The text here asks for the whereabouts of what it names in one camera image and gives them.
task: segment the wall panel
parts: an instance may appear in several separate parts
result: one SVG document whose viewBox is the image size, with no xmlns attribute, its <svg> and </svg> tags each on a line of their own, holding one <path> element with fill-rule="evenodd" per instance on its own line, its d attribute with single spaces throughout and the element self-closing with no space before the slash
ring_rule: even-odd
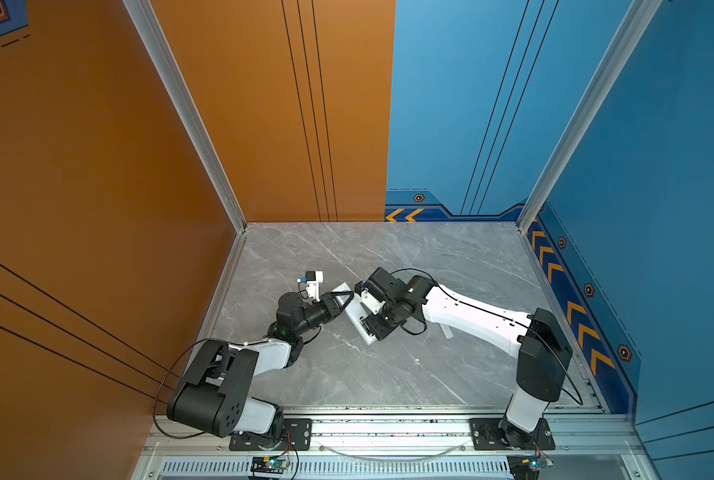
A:
<svg viewBox="0 0 714 480">
<path fill-rule="evenodd" d="M 0 37 L 0 293 L 161 379 L 235 232 L 123 4 L 25 11 Z M 0 326 L 130 386 L 0 330 L 0 478 L 127 478 L 157 383 L 1 296 Z"/>
<path fill-rule="evenodd" d="M 249 221 L 382 218 L 394 0 L 152 4 Z"/>
</svg>

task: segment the aluminum frame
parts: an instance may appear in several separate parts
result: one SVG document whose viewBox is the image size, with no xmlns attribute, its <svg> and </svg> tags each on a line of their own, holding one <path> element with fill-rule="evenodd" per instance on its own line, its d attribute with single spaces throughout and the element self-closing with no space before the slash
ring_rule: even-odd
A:
<svg viewBox="0 0 714 480">
<path fill-rule="evenodd" d="M 122 0 L 237 235 L 247 221 L 149 0 Z"/>
<path fill-rule="evenodd" d="M 371 457 L 425 457 L 453 448 L 446 458 L 474 461 L 504 455 L 532 455 L 532 450 L 492 451 L 474 450 L 469 418 L 500 418 L 503 409 L 468 414 L 431 413 L 416 410 L 396 415 L 327 412 L 300 415 L 312 419 L 311 448 L 299 452 L 302 461 L 314 458 L 336 458 L 340 454 Z M 295 418 L 296 412 L 287 416 Z M 630 475 L 639 472 L 644 479 L 656 480 L 650 460 L 640 443 L 634 427 L 623 415 L 564 414 L 546 415 L 556 450 L 553 458 L 562 456 L 620 455 Z M 162 427 L 173 434 L 196 432 L 194 428 L 158 417 Z M 247 452 L 229 449 L 231 437 L 204 435 L 187 440 L 173 440 L 152 428 L 139 459 L 133 480 L 159 477 L 165 460 L 171 456 L 199 456 L 201 458 L 245 458 Z"/>
<path fill-rule="evenodd" d="M 521 232 L 530 228 L 533 218 L 538 215 L 541 205 L 549 197 L 554 184 L 562 175 L 562 170 L 576 151 L 578 143 L 591 125 L 596 112 L 600 110 L 602 102 L 618 79 L 659 5 L 661 0 L 633 0 L 629 6 L 516 221 Z"/>
</svg>

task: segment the gray marble floor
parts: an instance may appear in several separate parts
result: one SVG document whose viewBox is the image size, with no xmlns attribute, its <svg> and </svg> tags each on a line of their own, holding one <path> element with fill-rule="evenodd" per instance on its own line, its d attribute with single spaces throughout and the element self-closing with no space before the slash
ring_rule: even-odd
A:
<svg viewBox="0 0 714 480">
<path fill-rule="evenodd" d="M 492 305 L 549 308 L 514 224 L 250 224 L 246 235 L 213 331 L 217 338 L 240 342 L 265 335 L 277 299 L 295 291 L 295 279 L 306 270 L 322 270 L 323 287 L 330 290 L 365 280 L 379 266 L 412 266 Z M 412 275 L 403 274 L 405 280 Z M 483 340 L 453 333 L 448 340 L 439 325 L 429 324 L 421 336 L 397 330 L 366 346 L 347 319 L 337 318 L 293 366 L 253 379 L 250 393 L 283 406 L 508 405 L 516 360 Z M 577 366 L 571 367 L 585 406 L 597 405 Z M 558 403 L 573 405 L 564 393 Z"/>
</svg>

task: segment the black mounting plate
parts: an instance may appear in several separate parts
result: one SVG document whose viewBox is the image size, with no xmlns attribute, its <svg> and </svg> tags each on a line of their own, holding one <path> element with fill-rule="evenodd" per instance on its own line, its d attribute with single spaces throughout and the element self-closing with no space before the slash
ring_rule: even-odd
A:
<svg viewBox="0 0 714 480">
<path fill-rule="evenodd" d="M 500 418 L 470 418 L 471 441 L 474 442 L 475 450 L 512 450 L 512 448 L 500 442 L 500 430 L 498 423 Z M 534 430 L 538 438 L 538 448 L 541 450 L 554 450 L 554 436 L 549 429 L 549 423 L 545 418 L 538 421 L 538 426 Z"/>
<path fill-rule="evenodd" d="M 309 450 L 312 440 L 312 419 L 311 418 L 285 418 L 285 427 L 282 430 L 282 437 L 279 445 L 274 448 L 261 448 L 255 441 L 257 438 L 253 434 L 239 432 L 232 433 L 232 441 L 228 444 L 228 449 L 233 452 L 284 452 L 288 447 L 287 434 L 290 434 L 290 441 L 299 452 Z"/>
</svg>

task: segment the black cable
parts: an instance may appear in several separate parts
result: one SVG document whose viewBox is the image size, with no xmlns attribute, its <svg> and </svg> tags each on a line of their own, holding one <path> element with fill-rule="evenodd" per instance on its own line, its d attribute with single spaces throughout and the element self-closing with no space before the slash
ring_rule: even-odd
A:
<svg viewBox="0 0 714 480">
<path fill-rule="evenodd" d="M 301 284 L 302 284 L 302 282 L 298 282 L 298 294 L 301 296 L 302 299 L 308 300 L 309 299 L 308 292 L 306 292 L 306 296 L 304 296 L 306 287 L 304 286 L 304 290 L 301 290 Z"/>
<path fill-rule="evenodd" d="M 417 268 L 400 268 L 400 270 L 395 270 L 395 271 L 393 271 L 393 272 L 390 272 L 390 275 L 396 274 L 397 272 L 405 272 L 405 271 L 408 271 L 408 270 L 412 270 L 413 272 L 421 272 L 422 274 L 424 274 L 424 275 L 426 275 L 426 276 L 429 277 L 429 280 L 431 280 L 431 283 L 433 283 L 433 284 L 435 284 L 435 285 L 439 285 L 439 283 L 437 283 L 437 281 L 434 279 L 434 277 L 433 277 L 432 275 L 430 275 L 430 274 L 424 272 L 423 270 L 419 270 L 419 269 L 417 269 Z"/>
<path fill-rule="evenodd" d="M 206 432 L 193 433 L 193 434 L 191 434 L 191 435 L 180 436 L 180 437 L 179 437 L 179 436 L 170 435 L 168 432 L 165 432 L 164 430 L 162 430 L 162 428 L 160 427 L 160 424 L 157 423 L 156 408 L 157 408 L 157 402 L 161 402 L 161 401 L 162 401 L 162 400 L 160 400 L 160 392 L 162 391 L 162 385 L 165 384 L 165 380 L 167 380 L 167 377 L 170 375 L 170 372 L 172 372 L 172 370 L 173 370 L 174 368 L 176 368 L 176 365 L 178 365 L 178 362 L 181 361 L 181 358 L 183 358 L 183 356 L 184 356 L 185 354 L 187 354 L 188 352 L 190 352 L 191 349 L 193 349 L 195 346 L 199 345 L 199 344 L 202 343 L 202 342 L 206 342 L 206 341 L 208 341 L 208 340 L 215 340 L 215 341 L 217 341 L 217 342 L 225 343 L 225 344 L 227 344 L 227 345 L 234 345 L 234 346 L 250 346 L 250 345 L 257 345 L 257 344 L 259 344 L 259 343 L 266 343 L 266 340 L 260 340 L 260 341 L 258 341 L 258 342 L 249 342 L 249 343 L 247 343 L 247 345 L 246 345 L 245 343 L 234 343 L 234 342 L 229 342 L 229 341 L 227 341 L 227 340 L 206 338 L 206 339 L 202 339 L 202 340 L 197 340 L 196 342 L 192 343 L 191 345 L 189 345 L 189 348 L 187 348 L 186 350 L 183 351 L 183 353 L 181 353 L 181 355 L 178 355 L 178 358 L 173 362 L 172 366 L 171 366 L 170 369 L 168 370 L 167 375 L 165 375 L 165 378 L 162 379 L 162 381 L 160 382 L 160 388 L 157 389 L 157 394 L 154 396 L 154 405 L 152 406 L 152 420 L 154 421 L 154 426 L 157 427 L 157 430 L 160 430 L 160 433 L 163 434 L 163 435 L 166 436 L 166 437 L 175 438 L 176 440 L 180 440 L 180 439 L 184 439 L 184 438 L 194 438 L 194 437 L 200 436 L 200 435 L 203 434 L 203 433 L 206 433 Z"/>
<path fill-rule="evenodd" d="M 421 323 L 424 324 L 424 329 L 423 329 L 422 331 L 419 331 L 419 332 L 411 332 L 411 331 L 409 331 L 408 329 L 406 329 L 406 328 L 404 327 L 404 325 L 400 325 L 400 328 L 401 328 L 402 330 L 404 330 L 405 332 L 408 332 L 408 333 L 411 334 L 412 336 L 420 335 L 421 333 L 423 333 L 423 332 L 426 331 L 426 329 L 429 327 L 429 325 L 427 325 L 427 323 L 426 323 L 425 321 L 423 321 L 423 320 L 419 320 L 419 322 L 421 322 Z"/>
<path fill-rule="evenodd" d="M 293 476 L 290 477 L 290 480 L 294 480 L 295 475 L 298 475 L 298 467 L 301 465 L 301 457 L 298 456 L 298 449 L 290 441 L 290 433 L 288 433 L 288 445 L 293 447 L 293 451 L 295 452 L 295 472 L 293 473 Z"/>
<path fill-rule="evenodd" d="M 544 346 L 546 347 L 546 349 L 549 350 L 549 351 L 551 352 L 551 354 L 554 356 L 554 359 L 556 360 L 556 362 L 559 363 L 560 366 L 562 367 L 562 370 L 565 372 L 565 377 L 566 377 L 568 380 L 570 380 L 570 384 L 573 386 L 573 390 L 576 391 L 576 395 L 578 395 L 578 398 L 573 397 L 573 396 L 570 394 L 570 392 L 568 392 L 567 390 L 564 389 L 564 387 L 563 387 L 562 391 L 563 391 L 564 393 L 566 393 L 566 394 L 568 395 L 568 397 L 572 398 L 575 403 L 577 403 L 578 405 L 581 405 L 581 406 L 583 405 L 583 398 L 581 397 L 581 392 L 579 392 L 578 387 L 576 387 L 576 384 L 574 383 L 573 379 L 570 378 L 570 373 L 567 371 L 567 369 L 565 368 L 565 366 L 562 364 L 562 361 L 560 360 L 560 358 L 556 355 L 556 353 L 554 353 L 554 350 L 552 350 L 552 348 L 549 346 L 549 344 L 546 343 L 546 341 L 544 340 L 544 338 L 543 338 L 537 331 L 531 329 L 531 328 L 530 328 L 529 326 L 527 326 L 527 325 L 524 325 L 524 324 L 522 324 L 522 323 L 520 323 L 520 322 L 515 321 L 514 319 L 509 318 L 508 316 L 504 316 L 504 315 L 501 315 L 500 313 L 496 313 L 496 312 L 490 312 L 489 310 L 486 310 L 486 309 L 484 309 L 484 308 L 482 308 L 482 307 L 479 307 L 479 306 L 476 306 L 476 305 L 472 305 L 472 304 L 470 304 L 470 303 L 463 302 L 462 300 L 458 300 L 457 298 L 455 298 L 454 296 L 452 296 L 451 294 L 449 294 L 448 292 L 446 292 L 445 289 L 442 288 L 442 286 L 434 279 L 434 277 L 432 277 L 431 274 L 429 274 L 428 272 L 424 272 L 423 270 L 420 270 L 420 269 L 418 269 L 418 268 L 400 268 L 400 270 L 395 270 L 394 272 L 391 272 L 391 275 L 396 274 L 397 272 L 404 272 L 404 271 L 406 271 L 406 270 L 412 270 L 412 271 L 415 271 L 415 272 L 421 272 L 422 274 L 425 274 L 426 276 L 429 277 L 429 280 L 431 280 L 431 283 L 433 283 L 434 286 L 436 286 L 437 288 L 439 288 L 439 289 L 442 291 L 442 293 L 444 293 L 445 295 L 447 295 L 448 297 L 450 297 L 451 299 L 455 300 L 455 301 L 458 302 L 458 303 L 461 303 L 461 304 L 466 305 L 466 306 L 470 306 L 471 308 L 475 308 L 475 309 L 477 309 L 477 310 L 480 310 L 480 311 L 482 311 L 482 312 L 489 313 L 489 314 L 491 314 L 491 315 L 499 316 L 500 318 L 502 318 L 502 319 L 504 319 L 504 320 L 508 320 L 508 321 L 510 321 L 510 322 L 512 322 L 512 323 L 515 323 L 515 324 L 517 324 L 517 325 L 519 325 L 519 326 L 521 326 L 521 327 L 527 329 L 527 330 L 530 331 L 530 332 L 535 333 L 536 338 L 537 338 L 538 340 L 540 340 L 541 343 L 544 344 Z"/>
<path fill-rule="evenodd" d="M 143 353 L 141 353 L 141 351 L 136 350 L 136 349 L 133 348 L 130 344 L 125 343 L 125 342 L 122 341 L 119 337 L 114 336 L 114 335 L 113 335 L 111 332 L 109 332 L 108 330 L 104 330 L 104 329 L 102 328 L 102 326 L 98 325 L 97 323 L 94 323 L 94 322 L 90 321 L 90 319 L 87 318 L 86 316 L 82 315 L 81 313 L 77 312 L 77 311 L 74 310 L 73 308 L 69 307 L 67 304 L 65 304 L 64 302 L 58 300 L 57 298 L 55 298 L 55 297 L 52 296 L 51 294 L 45 292 L 44 290 L 42 290 L 41 288 L 39 288 L 37 285 L 35 285 L 35 284 L 29 282 L 28 280 L 26 280 L 25 278 L 23 278 L 21 275 L 16 274 L 16 273 L 13 272 L 11 269 L 7 268 L 5 265 L 3 265 L 3 264 L 0 263 L 0 267 L 3 268 L 3 269 L 5 269 L 9 274 L 15 276 L 18 280 L 21 280 L 22 282 L 26 283 L 28 286 L 34 288 L 37 292 L 42 293 L 43 295 L 45 295 L 46 297 L 48 297 L 49 299 L 51 299 L 53 302 L 58 303 L 58 304 L 61 305 L 63 308 L 67 309 L 69 312 L 72 312 L 74 315 L 77 315 L 79 318 L 81 318 L 82 320 L 88 322 L 89 324 L 91 324 L 92 326 L 94 326 L 94 327 L 97 328 L 98 330 L 104 332 L 104 333 L 107 334 L 108 336 L 112 337 L 114 340 L 120 342 L 121 344 L 123 344 L 124 346 L 128 347 L 129 349 L 131 349 L 131 350 L 134 351 L 135 353 L 138 353 L 138 354 L 141 355 L 143 358 L 145 358 L 145 359 L 147 359 L 147 360 L 150 360 L 152 363 L 154 363 L 155 365 L 157 365 L 159 368 L 161 368 L 161 369 L 163 369 L 163 370 L 167 370 L 164 366 L 162 366 L 162 365 L 160 365 L 159 363 L 155 362 L 152 358 L 150 358 L 150 357 L 144 355 Z"/>
<path fill-rule="evenodd" d="M 304 342 L 304 345 L 308 345 L 308 344 L 311 343 L 315 338 L 317 338 L 317 336 L 319 336 L 319 333 L 322 331 L 322 325 L 317 325 L 317 327 L 319 327 L 319 330 L 317 330 L 317 332 L 314 334 L 314 336 L 313 336 L 312 338 L 310 338 L 309 340 L 306 340 L 306 341 Z"/>
</svg>

